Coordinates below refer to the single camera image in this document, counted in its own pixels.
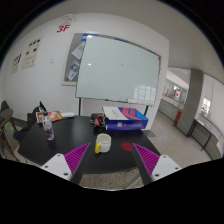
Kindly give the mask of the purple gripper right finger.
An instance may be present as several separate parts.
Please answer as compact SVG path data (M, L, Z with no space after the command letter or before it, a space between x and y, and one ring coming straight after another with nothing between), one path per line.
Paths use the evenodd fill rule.
M144 185L181 170L168 155L157 155L138 144L133 144L132 153Z

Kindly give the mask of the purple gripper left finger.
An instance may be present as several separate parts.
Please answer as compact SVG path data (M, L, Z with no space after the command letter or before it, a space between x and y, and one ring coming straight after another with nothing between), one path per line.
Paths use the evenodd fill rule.
M75 184L79 184L82 178L82 171L79 167L89 146L90 144L86 143L65 155L57 153L42 165L41 169Z

